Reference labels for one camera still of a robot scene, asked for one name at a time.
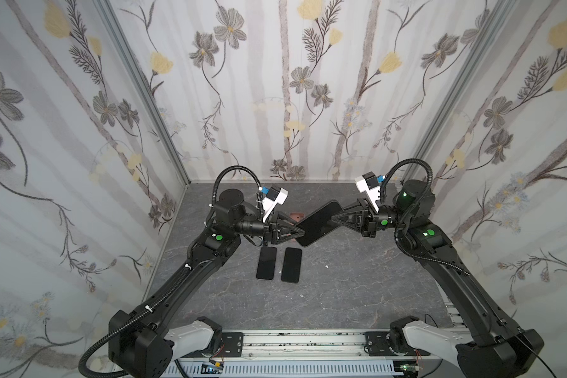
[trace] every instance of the black smartphone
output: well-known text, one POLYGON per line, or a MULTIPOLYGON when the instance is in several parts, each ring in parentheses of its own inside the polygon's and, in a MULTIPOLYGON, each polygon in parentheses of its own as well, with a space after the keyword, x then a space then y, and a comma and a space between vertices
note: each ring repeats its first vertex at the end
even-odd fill
POLYGON ((286 248, 283 257, 282 281, 297 284, 301 278, 302 249, 286 248))
POLYGON ((262 247, 258 257, 258 268, 256 278, 273 279, 275 276, 275 259, 278 256, 278 249, 275 247, 262 247))
POLYGON ((306 247, 334 231, 339 224, 332 222, 332 215, 338 214, 342 210, 340 203, 333 200, 296 224, 296 227, 305 232, 304 236, 296 238, 298 244, 306 247))

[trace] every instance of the wire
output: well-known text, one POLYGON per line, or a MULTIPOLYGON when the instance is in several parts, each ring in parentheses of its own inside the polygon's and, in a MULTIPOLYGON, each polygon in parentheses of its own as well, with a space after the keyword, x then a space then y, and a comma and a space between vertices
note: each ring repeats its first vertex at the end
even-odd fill
POLYGON ((243 237, 246 238, 246 240, 249 241, 249 243, 252 244, 252 245, 255 246, 255 247, 260 247, 260 246, 262 246, 262 237, 259 237, 259 238, 261 239, 261 241, 260 241, 260 243, 258 243, 258 244, 255 244, 254 241, 251 240, 251 239, 248 237, 248 235, 245 235, 245 234, 244 234, 243 237))
POLYGON ((529 351, 531 353, 533 353, 534 356, 537 357, 537 359, 540 360, 540 362, 542 362, 544 364, 544 366, 546 367, 546 369, 548 369, 548 371, 550 372, 550 374, 552 374, 552 376, 554 378, 557 378, 556 374, 554 374, 554 372, 552 371, 552 369, 548 366, 548 364, 546 364, 546 362, 538 355, 538 353, 536 353, 533 349, 531 349, 531 347, 525 343, 523 340, 521 340, 521 338, 516 335, 512 329, 510 329, 510 327, 506 324, 506 322, 504 322, 502 319, 500 319, 498 313, 496 313, 493 309, 493 307, 491 306, 491 304, 489 303, 489 301, 487 300, 487 298, 485 297, 483 291, 481 290, 481 288, 479 287, 479 284, 475 281, 475 278, 473 276, 469 276, 471 282, 474 284, 476 290, 479 291, 479 293, 481 293, 481 296, 485 299, 485 303, 487 303, 487 306, 489 307, 489 309, 491 310, 491 312, 496 316, 496 318, 498 319, 498 322, 504 326, 504 328, 506 328, 508 330, 508 332, 510 332, 511 335, 514 336, 515 339, 517 339, 518 341, 521 342, 521 344, 525 345, 525 347, 527 349, 529 349, 529 351))
POLYGON ((424 374, 424 375, 421 376, 420 378, 427 377, 427 376, 431 375, 432 373, 436 372, 437 369, 441 366, 442 363, 443 363, 443 359, 440 359, 440 360, 439 360, 439 363, 437 364, 437 366, 436 366, 434 369, 432 369, 430 372, 424 374))
POLYGON ((420 351, 416 348, 414 349, 416 351, 416 365, 418 365, 418 362, 422 363, 422 368, 424 369, 424 360, 422 359, 422 354, 420 354, 420 351))
MULTIPOLYGON (((218 194, 218 186, 221 183, 221 180, 225 177, 225 175, 227 175, 227 173, 231 172, 232 170, 244 170, 246 172, 248 172, 248 174, 254 179, 254 182, 256 183, 257 187, 260 188, 262 187, 261 181, 258 179, 258 177, 255 175, 254 172, 252 172, 249 168, 246 168, 244 166, 241 165, 233 165, 230 167, 227 167, 225 169, 223 169, 223 171, 218 175, 218 177, 216 178, 216 180, 214 181, 214 186, 212 187, 212 206, 214 206, 216 204, 216 196, 218 194)), ((264 215, 265 211, 262 207, 262 192, 259 189, 256 193, 256 201, 258 202, 258 211, 261 214, 260 219, 262 220, 262 216, 264 215)), ((210 220, 210 217, 212 216, 214 209, 210 208, 210 212, 208 214, 208 217, 206 217, 206 223, 208 223, 208 221, 210 220)))
POLYGON ((178 361, 178 358, 174 359, 174 363, 176 364, 176 368, 178 369, 178 372, 181 373, 182 378, 189 378, 187 373, 185 373, 185 371, 182 369, 181 363, 178 361))
POLYGON ((435 323, 435 327, 439 328, 439 326, 437 325, 437 322, 435 322, 435 320, 433 319, 433 317, 431 316, 431 314, 424 314, 424 322, 426 323, 426 316, 429 316, 429 318, 431 318, 431 320, 433 321, 433 323, 435 323))

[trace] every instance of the yellow flower print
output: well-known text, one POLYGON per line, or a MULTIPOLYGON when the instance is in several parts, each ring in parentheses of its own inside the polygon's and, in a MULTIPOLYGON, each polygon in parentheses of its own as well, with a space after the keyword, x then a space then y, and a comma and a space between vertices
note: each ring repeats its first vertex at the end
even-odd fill
POLYGON ((0 319, 0 329, 3 329, 7 325, 8 325, 8 319, 7 318, 0 319))
POLYGON ((98 180, 100 179, 100 176, 95 172, 92 172, 88 175, 88 179, 91 180, 91 182, 98 184, 98 180))
POLYGON ((385 56, 385 60, 382 61, 382 64, 378 68, 378 71, 380 73, 387 74, 389 72, 395 71, 399 67, 401 67, 401 59, 399 57, 399 54, 391 51, 385 56))
POLYGON ((134 169, 137 165, 141 164, 143 161, 142 154, 132 154, 128 159, 128 169, 134 169))
POLYGON ((343 33, 340 30, 338 30, 337 28, 332 28, 332 30, 329 33, 329 44, 335 45, 338 42, 340 42, 340 40, 342 39, 342 35, 343 33))
POLYGON ((314 20, 321 14, 322 0, 304 0, 297 9, 303 19, 314 20))
POLYGON ((567 20, 550 28, 548 43, 555 49, 567 47, 567 20))
POLYGON ((97 164, 95 166, 95 173, 98 175, 103 175, 105 174, 105 172, 107 172, 107 170, 105 169, 105 166, 102 164, 97 164))
POLYGON ((561 73, 561 75, 554 82, 552 89, 555 91, 564 91, 567 89, 567 68, 561 73))
POLYGON ((15 339, 15 346, 17 348, 22 347, 23 345, 25 345, 25 341, 27 340, 27 338, 25 336, 19 336, 15 339))
POLYGON ((88 43, 91 46, 91 50, 98 56, 103 54, 103 46, 101 45, 101 40, 95 37, 88 37, 88 43))
POLYGON ((287 121, 285 125, 292 130, 303 131, 306 125, 300 121, 287 121))
POLYGON ((154 51, 151 53, 151 69, 158 74, 166 74, 170 72, 174 63, 167 57, 154 51))
POLYGON ((65 38, 71 32, 69 21, 61 8, 52 1, 46 2, 46 11, 44 12, 44 27, 46 31, 57 38, 65 38))
POLYGON ((451 165, 454 163, 454 161, 456 162, 456 164, 458 165, 458 168, 462 169, 464 168, 464 158, 465 158, 465 154, 462 152, 461 149, 454 149, 454 155, 453 156, 448 156, 445 160, 445 163, 447 165, 451 165))

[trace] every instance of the tree trunk pattern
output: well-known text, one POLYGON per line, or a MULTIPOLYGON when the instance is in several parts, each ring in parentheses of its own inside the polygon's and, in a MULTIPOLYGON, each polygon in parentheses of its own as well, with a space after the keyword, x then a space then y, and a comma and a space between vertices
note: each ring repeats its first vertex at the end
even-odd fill
MULTIPOLYGON (((279 34, 282 42, 282 92, 283 104, 285 105, 283 115, 283 130, 288 130, 286 122, 289 121, 289 43, 288 43, 288 0, 279 0, 279 34)), ((292 166, 292 154, 289 151, 289 138, 283 138, 283 151, 288 167, 292 166)))
MULTIPOLYGON (((359 73, 357 74, 357 87, 355 88, 355 94, 353 95, 353 101, 359 102, 360 92, 363 87, 363 80, 366 80, 367 72, 369 69, 369 63, 372 60, 372 49, 374 47, 374 34, 376 33, 376 24, 378 21, 378 7, 380 6, 380 0, 372 0, 372 5, 369 9, 368 15, 368 25, 365 30, 365 38, 363 39, 363 57, 361 61, 361 66, 359 67, 359 73)), ((332 180, 337 181, 340 177, 340 164, 342 163, 342 149, 345 146, 345 137, 338 137, 338 143, 336 143, 336 152, 334 153, 334 173, 332 175, 332 180)))

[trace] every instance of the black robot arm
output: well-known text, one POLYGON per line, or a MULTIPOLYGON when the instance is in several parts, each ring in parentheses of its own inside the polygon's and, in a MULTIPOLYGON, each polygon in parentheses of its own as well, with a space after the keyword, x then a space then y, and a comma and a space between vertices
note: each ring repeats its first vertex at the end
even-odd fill
MULTIPOLYGON (((375 175, 370 172, 363 177, 369 180, 375 175)), ((542 337, 533 329, 523 330, 474 279, 450 238, 429 220, 434 202, 435 195, 427 181, 408 180, 393 206, 385 205, 381 198, 376 211, 367 199, 358 198, 332 216, 332 220, 364 237, 373 238, 379 230, 395 228, 399 249, 435 278, 470 330, 473 342, 456 346, 457 365, 468 378, 511 378, 524 374, 544 346, 542 337), (421 200, 416 201, 423 192, 421 200)), ((393 349, 407 350, 403 327, 415 320, 407 318, 391 324, 393 349)))

